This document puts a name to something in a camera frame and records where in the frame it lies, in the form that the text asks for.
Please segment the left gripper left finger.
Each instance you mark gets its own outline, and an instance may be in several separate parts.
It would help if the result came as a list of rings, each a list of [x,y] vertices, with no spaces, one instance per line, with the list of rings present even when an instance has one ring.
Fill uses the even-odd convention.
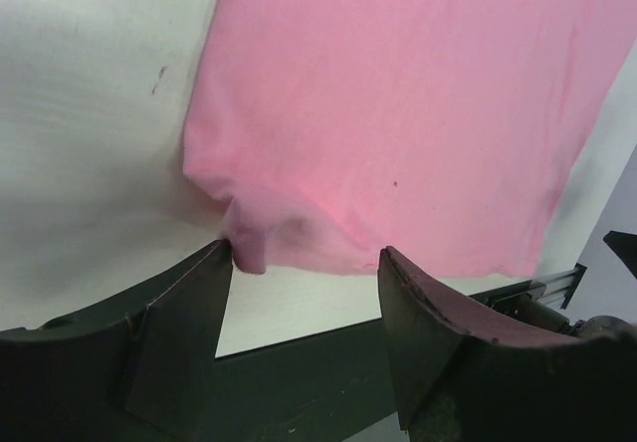
[[[5,440],[193,440],[233,273],[227,241],[37,329],[1,334]]]

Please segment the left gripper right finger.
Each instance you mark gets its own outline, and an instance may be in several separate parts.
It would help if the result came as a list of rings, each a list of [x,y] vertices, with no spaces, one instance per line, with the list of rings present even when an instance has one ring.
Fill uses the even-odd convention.
[[[401,428],[411,435],[589,435],[572,338],[518,321],[381,251],[378,292]]]

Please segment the pink t-shirt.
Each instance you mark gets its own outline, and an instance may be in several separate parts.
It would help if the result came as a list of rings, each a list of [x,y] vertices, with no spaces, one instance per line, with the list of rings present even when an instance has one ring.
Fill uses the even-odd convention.
[[[236,265],[528,276],[636,0],[218,0],[183,170]]]

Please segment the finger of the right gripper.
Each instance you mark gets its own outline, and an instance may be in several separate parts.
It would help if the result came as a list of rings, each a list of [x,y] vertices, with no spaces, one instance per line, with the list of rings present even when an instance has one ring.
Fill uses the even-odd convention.
[[[603,241],[628,271],[637,276],[637,235],[610,231],[603,237]]]

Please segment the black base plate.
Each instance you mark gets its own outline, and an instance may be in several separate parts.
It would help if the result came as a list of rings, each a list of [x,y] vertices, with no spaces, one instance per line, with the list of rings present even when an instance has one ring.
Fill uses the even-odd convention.
[[[225,356],[200,441],[342,441],[398,412],[383,319]],[[472,435],[411,435],[470,441]]]

